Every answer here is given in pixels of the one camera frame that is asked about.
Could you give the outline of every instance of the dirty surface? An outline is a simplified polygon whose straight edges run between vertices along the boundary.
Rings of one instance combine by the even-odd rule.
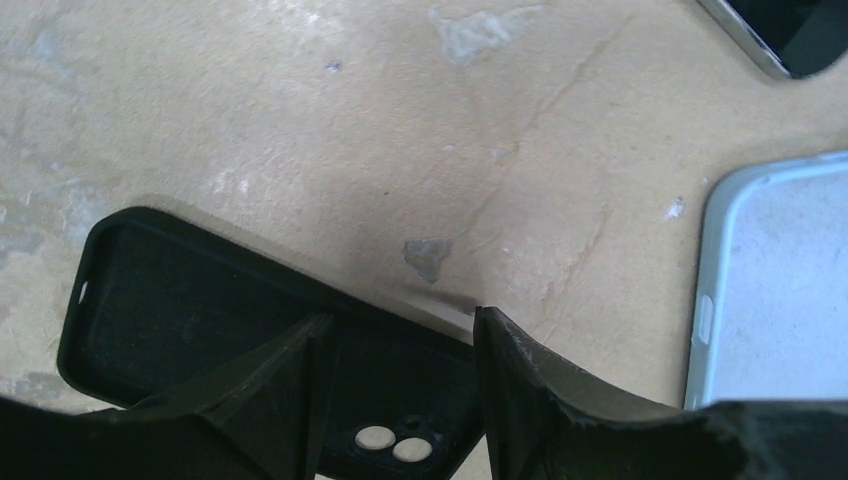
[[[425,282],[439,280],[442,261],[450,256],[453,242],[447,238],[419,238],[403,244],[403,261],[412,267]]]
[[[679,405],[702,179],[848,147],[846,88],[767,80],[694,1],[0,2],[4,394],[100,405],[10,385],[56,372],[88,228],[146,204],[424,324],[497,305]]]
[[[665,212],[666,220],[673,220],[675,218],[680,218],[683,216],[683,213],[686,211],[686,203],[683,201],[683,197],[677,197],[671,202],[671,206],[668,207],[668,210]]]

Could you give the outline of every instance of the stain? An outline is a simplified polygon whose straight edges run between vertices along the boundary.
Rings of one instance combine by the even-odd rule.
[[[449,19],[431,8],[429,17],[442,38],[442,54],[454,65],[471,65],[482,52],[509,45],[542,10],[542,5],[533,5],[513,8],[503,15],[483,10]]]
[[[324,67],[324,70],[326,70],[327,73],[339,73],[339,72],[341,72],[342,71],[341,60],[333,60],[332,62],[328,63],[327,66]]]
[[[673,220],[675,218],[680,218],[683,216],[683,211],[686,209],[686,204],[683,203],[683,197],[677,197],[672,202],[671,206],[668,207],[668,210],[665,212],[666,220]]]
[[[29,372],[16,380],[0,379],[0,393],[35,405],[55,402],[67,388],[62,377],[54,373]]]
[[[408,240],[403,245],[403,261],[432,285],[439,279],[442,262],[450,256],[452,246],[453,242],[446,238]]]
[[[505,150],[503,148],[492,148],[490,149],[492,152],[492,158],[495,160],[502,160],[509,153],[509,150]]]
[[[44,235],[35,227],[38,220],[37,212],[21,202],[0,200],[0,268],[12,253],[31,255],[44,243]]]
[[[342,19],[350,15],[347,2],[252,0],[249,3],[254,8],[252,17],[283,33],[287,43],[305,45],[315,40],[339,43],[347,38],[342,24]]]
[[[20,199],[0,197],[0,268],[12,253],[35,253],[50,234],[85,244],[91,227],[108,212],[108,187],[88,181],[30,192]]]
[[[45,193],[52,203],[61,205],[61,229],[66,239],[84,245],[88,232],[109,212],[109,199],[103,185],[87,181],[75,182]]]
[[[247,176],[242,177],[242,172],[235,168],[221,170],[206,183],[206,188],[214,194],[238,192],[241,195],[247,195],[250,193],[250,179]]]
[[[32,45],[32,53],[43,62],[58,62],[62,59],[53,25],[47,25],[38,32]]]

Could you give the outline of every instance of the phone screen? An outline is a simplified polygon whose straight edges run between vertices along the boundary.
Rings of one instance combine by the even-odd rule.
[[[726,0],[748,27],[800,78],[848,50],[848,0]]]

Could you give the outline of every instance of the smartphone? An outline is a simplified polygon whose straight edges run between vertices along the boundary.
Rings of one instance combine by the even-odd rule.
[[[848,50],[848,0],[698,0],[774,78],[802,79]]]
[[[848,151],[719,182],[704,215],[687,410],[848,398],[846,217]]]

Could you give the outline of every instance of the black plastic part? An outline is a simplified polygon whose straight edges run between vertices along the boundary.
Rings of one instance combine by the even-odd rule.
[[[329,316],[129,410],[71,416],[0,398],[9,479],[315,476],[335,368]]]
[[[610,385],[497,308],[474,348],[494,480],[832,480],[848,402],[723,402],[696,412]]]
[[[300,319],[332,314],[338,364],[318,471],[342,479],[449,478],[482,436],[470,346],[342,294],[164,212],[98,223],[83,252],[58,364],[76,389],[131,406],[204,375]],[[370,425],[412,432],[416,463],[354,443]]]

